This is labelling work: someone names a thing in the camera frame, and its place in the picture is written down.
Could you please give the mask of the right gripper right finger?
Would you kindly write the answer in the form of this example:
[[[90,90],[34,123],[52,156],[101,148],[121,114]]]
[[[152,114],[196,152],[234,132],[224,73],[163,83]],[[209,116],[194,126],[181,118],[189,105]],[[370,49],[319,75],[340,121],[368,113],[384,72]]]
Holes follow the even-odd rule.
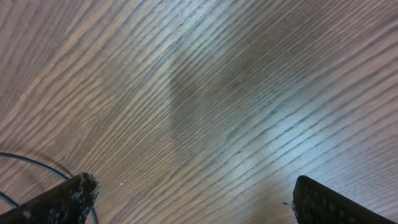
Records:
[[[299,224],[397,224],[305,175],[296,180],[292,208]]]

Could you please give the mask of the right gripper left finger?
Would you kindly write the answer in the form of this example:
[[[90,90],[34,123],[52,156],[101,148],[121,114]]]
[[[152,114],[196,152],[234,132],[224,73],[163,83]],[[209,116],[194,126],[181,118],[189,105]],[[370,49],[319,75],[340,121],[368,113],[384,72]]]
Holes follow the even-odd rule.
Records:
[[[81,173],[1,214],[1,224],[82,224],[98,196],[98,182]]]

